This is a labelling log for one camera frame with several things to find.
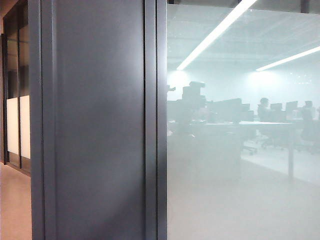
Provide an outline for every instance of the white frosted panel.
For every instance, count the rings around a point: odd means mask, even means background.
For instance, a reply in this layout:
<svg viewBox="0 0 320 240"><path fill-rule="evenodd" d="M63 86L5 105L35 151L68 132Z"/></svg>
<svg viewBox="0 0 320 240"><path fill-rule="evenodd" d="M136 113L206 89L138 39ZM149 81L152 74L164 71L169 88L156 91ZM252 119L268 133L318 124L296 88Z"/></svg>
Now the white frosted panel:
<svg viewBox="0 0 320 240"><path fill-rule="evenodd" d="M30 159L30 97L20 97L21 156Z"/></svg>
<svg viewBox="0 0 320 240"><path fill-rule="evenodd" d="M7 150L19 154L17 97L6 100L6 128Z"/></svg>

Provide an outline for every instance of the table leg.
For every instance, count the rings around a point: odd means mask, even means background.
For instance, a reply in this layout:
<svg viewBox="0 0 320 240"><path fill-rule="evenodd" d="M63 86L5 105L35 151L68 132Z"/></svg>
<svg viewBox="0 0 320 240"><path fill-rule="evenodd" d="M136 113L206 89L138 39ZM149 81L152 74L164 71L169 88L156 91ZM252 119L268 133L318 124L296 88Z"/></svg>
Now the table leg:
<svg viewBox="0 0 320 240"><path fill-rule="evenodd" d="M294 131L290 130L288 137L288 175L292 180L294 178Z"/></svg>

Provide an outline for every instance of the dark gray metal frame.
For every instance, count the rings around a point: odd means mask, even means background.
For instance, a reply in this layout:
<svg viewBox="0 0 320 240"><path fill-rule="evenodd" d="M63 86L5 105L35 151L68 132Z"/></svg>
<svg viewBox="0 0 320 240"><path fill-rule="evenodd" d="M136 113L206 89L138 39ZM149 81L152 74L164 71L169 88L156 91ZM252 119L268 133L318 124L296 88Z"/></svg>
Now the dark gray metal frame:
<svg viewBox="0 0 320 240"><path fill-rule="evenodd" d="M32 235L57 240L55 1L29 0L28 11ZM167 1L145 0L144 16L145 239L166 240Z"/></svg>

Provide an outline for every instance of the frosted glass panel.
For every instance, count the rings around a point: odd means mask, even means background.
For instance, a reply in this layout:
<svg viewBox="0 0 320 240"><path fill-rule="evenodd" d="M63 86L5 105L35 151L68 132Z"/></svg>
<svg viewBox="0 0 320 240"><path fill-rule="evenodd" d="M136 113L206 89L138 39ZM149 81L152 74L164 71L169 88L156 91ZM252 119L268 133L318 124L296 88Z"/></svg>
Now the frosted glass panel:
<svg viewBox="0 0 320 240"><path fill-rule="evenodd" d="M30 159L30 97L20 97L21 156Z"/></svg>
<svg viewBox="0 0 320 240"><path fill-rule="evenodd" d="M308 2L169 1L167 240L320 240Z"/></svg>
<svg viewBox="0 0 320 240"><path fill-rule="evenodd" d="M6 128L7 150L19 154L17 97L6 100Z"/></svg>

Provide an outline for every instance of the person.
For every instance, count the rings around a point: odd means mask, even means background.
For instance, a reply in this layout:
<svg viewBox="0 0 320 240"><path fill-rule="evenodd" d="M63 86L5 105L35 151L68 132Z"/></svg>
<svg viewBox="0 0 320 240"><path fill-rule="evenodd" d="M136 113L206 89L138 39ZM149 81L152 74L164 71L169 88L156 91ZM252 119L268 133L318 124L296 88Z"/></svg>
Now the person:
<svg viewBox="0 0 320 240"><path fill-rule="evenodd" d="M302 118L306 123L311 123L313 121L313 102L305 101L305 104L301 110Z"/></svg>
<svg viewBox="0 0 320 240"><path fill-rule="evenodd" d="M261 98L260 104L258 105L258 117L261 122L269 122L270 121L270 112L269 107L269 99L266 97Z"/></svg>

